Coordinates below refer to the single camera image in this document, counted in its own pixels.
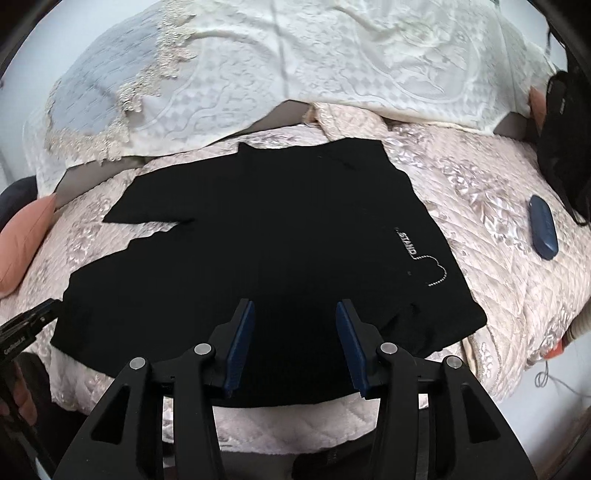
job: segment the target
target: blue oval object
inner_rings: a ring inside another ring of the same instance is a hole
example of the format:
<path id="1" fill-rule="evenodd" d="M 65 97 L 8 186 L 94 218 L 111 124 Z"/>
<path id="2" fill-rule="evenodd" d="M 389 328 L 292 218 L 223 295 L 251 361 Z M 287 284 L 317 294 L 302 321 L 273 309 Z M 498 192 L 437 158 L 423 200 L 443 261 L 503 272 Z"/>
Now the blue oval object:
<path id="1" fill-rule="evenodd" d="M 530 200 L 531 236 L 534 249 L 545 260 L 552 260 L 558 254 L 558 237 L 550 207 L 537 195 Z"/>

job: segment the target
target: white graphic print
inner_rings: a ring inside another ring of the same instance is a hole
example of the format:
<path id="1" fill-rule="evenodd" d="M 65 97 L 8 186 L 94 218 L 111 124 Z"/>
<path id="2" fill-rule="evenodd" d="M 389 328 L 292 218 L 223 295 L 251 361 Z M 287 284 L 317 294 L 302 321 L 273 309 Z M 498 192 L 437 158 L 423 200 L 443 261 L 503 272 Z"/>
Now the white graphic print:
<path id="1" fill-rule="evenodd" d="M 432 283 L 428 283 L 427 284 L 428 287 L 434 287 L 435 285 L 440 284 L 442 281 L 444 281 L 447 278 L 447 270 L 445 269 L 445 267 L 443 267 L 439 263 L 439 260 L 437 258 L 432 257 L 431 255 L 417 255 L 417 249 L 414 248 L 414 245 L 411 242 L 411 240 L 408 237 L 408 235 L 406 233 L 404 233 L 404 232 L 401 232 L 398 228 L 396 229 L 396 233 L 400 237 L 400 240 L 402 240 L 402 243 L 406 247 L 408 254 L 410 255 L 410 257 L 413 260 L 423 260 L 425 258 L 431 258 L 432 260 L 435 260 L 435 263 L 437 264 L 437 267 L 438 268 L 441 268 L 443 270 L 443 276 L 442 276 L 442 278 L 440 278 L 439 280 L 434 281 Z"/>

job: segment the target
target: cable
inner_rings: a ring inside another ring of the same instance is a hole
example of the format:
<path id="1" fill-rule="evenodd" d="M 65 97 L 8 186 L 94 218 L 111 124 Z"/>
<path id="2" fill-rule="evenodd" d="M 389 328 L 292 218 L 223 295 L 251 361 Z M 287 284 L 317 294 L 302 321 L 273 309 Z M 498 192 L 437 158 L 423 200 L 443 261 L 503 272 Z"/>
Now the cable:
<path id="1" fill-rule="evenodd" d="M 550 372 L 549 372 L 549 369 L 548 369 L 548 360 L 546 360 L 546 368 L 544 369 L 543 372 L 539 372 L 535 376 L 534 384 L 538 388 L 544 388 L 548 384 L 548 380 L 553 380 L 556 383 L 559 383 L 563 387 L 569 389 L 572 393 L 574 393 L 578 397 L 581 397 L 581 398 L 591 398 L 591 395 L 585 395 L 585 394 L 582 394 L 580 392 L 577 392 L 573 388 L 569 387 L 566 383 L 564 383 L 561 379 L 556 378 L 556 377 L 550 375 Z"/>

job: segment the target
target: t-shirt sleeve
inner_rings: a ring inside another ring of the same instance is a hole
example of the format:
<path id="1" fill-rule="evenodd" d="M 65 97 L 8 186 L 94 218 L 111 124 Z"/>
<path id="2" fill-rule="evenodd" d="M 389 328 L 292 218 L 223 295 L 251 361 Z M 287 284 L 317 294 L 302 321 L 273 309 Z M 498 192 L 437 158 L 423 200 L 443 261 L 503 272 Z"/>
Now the t-shirt sleeve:
<path id="1" fill-rule="evenodd" d="M 238 154 L 173 165 L 136 177 L 106 223 L 187 222 L 214 215 L 239 182 Z"/>

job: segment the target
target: lace trim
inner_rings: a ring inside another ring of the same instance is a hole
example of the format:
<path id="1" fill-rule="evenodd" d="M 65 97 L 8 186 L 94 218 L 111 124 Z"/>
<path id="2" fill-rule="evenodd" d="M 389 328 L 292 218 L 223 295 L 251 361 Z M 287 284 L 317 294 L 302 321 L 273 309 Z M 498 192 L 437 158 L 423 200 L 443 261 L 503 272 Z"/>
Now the lace trim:
<path id="1" fill-rule="evenodd" d="M 185 43 L 195 34 L 195 30 L 185 24 L 195 15 L 187 12 L 189 0 L 165 0 L 158 23 L 160 34 L 156 42 L 155 63 L 140 70 L 135 79 L 124 83 L 116 93 L 117 118 L 96 135 L 84 135 L 68 128 L 53 132 L 51 109 L 59 80 L 51 91 L 46 106 L 45 148 L 52 154 L 66 159 L 75 158 L 76 163 L 90 161 L 120 160 L 122 144 L 129 141 L 129 128 L 125 112 L 141 112 L 144 95 L 159 95 L 162 78 L 176 78 L 178 63 L 195 58 L 195 54 L 185 47 Z"/>

